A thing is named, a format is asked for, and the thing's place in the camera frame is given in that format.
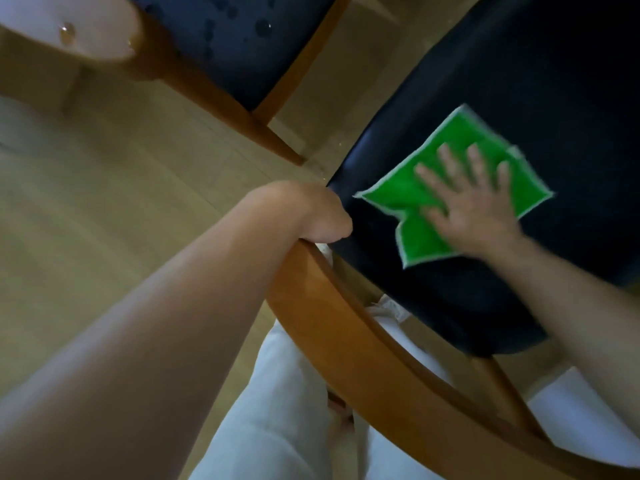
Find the green cleaning cloth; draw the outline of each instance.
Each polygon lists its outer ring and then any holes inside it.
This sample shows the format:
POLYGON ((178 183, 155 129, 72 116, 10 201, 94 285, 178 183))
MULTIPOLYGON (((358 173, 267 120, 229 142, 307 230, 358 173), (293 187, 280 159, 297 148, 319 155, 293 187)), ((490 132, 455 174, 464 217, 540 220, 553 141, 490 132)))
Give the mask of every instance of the green cleaning cloth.
POLYGON ((396 243, 404 268, 459 254, 420 215, 423 206, 437 206, 443 210, 445 207, 413 172, 421 162, 447 181, 444 167, 436 154, 443 143, 449 145, 468 175, 470 169, 465 154, 473 143, 478 145, 487 172, 494 181, 498 164, 507 160, 511 170, 511 199, 518 218, 554 195, 516 146, 494 133, 476 113, 462 105, 442 122, 420 148, 370 189, 354 195, 400 221, 396 227, 396 243))

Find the person's right hand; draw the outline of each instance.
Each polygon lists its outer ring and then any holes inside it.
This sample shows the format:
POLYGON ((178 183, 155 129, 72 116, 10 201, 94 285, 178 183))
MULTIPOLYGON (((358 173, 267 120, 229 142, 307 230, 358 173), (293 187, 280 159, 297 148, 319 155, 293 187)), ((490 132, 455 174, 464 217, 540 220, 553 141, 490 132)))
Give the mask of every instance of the person's right hand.
POLYGON ((524 235, 511 204, 511 172, 508 163, 498 166, 497 184, 487 175, 484 160, 473 144, 467 150, 473 180, 466 176, 448 145, 438 149, 451 186, 422 164, 417 176, 444 202, 448 215, 431 207, 422 210, 440 236, 462 254, 482 260, 496 251, 517 246, 524 235))

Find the person's left hand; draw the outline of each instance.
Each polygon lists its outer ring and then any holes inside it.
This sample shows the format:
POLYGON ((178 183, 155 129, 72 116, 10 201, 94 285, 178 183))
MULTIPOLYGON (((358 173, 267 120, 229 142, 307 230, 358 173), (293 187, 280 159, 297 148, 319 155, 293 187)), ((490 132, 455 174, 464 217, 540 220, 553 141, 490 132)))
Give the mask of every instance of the person's left hand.
POLYGON ((300 211, 300 239, 331 243, 351 234, 353 223, 334 192, 310 182, 274 182, 292 212, 300 211))

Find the black leather seat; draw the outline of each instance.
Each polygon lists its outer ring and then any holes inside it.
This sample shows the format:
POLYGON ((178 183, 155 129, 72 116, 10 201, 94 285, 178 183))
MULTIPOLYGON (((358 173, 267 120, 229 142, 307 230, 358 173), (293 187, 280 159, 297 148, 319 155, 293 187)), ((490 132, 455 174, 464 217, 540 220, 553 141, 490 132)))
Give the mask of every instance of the black leather seat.
POLYGON ((133 0, 247 111, 306 46, 335 0, 133 0))
POLYGON ((545 338, 484 264, 402 269, 396 220, 352 198, 467 103, 517 144, 555 199, 522 220, 610 282, 640 271, 640 0, 481 0, 382 107, 333 176, 353 217, 333 249, 454 346, 514 353, 545 338))

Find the wooden floor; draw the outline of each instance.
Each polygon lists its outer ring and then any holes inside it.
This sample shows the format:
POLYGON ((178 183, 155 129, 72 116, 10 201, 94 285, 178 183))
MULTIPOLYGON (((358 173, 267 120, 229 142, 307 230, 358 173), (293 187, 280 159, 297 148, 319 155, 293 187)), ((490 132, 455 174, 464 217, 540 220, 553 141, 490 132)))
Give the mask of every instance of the wooden floor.
MULTIPOLYGON (((63 116, 0 99, 0 394, 247 191, 282 178, 329 178, 380 105, 474 1, 355 0, 272 123, 309 158, 304 168, 159 83, 84 74, 63 116)), ((264 306, 185 475, 245 386, 273 320, 264 306)), ((476 395, 457 352, 420 324, 408 329, 434 343, 460 387, 476 395)), ((526 388, 560 357, 546 344, 507 359, 508 370, 526 388)))

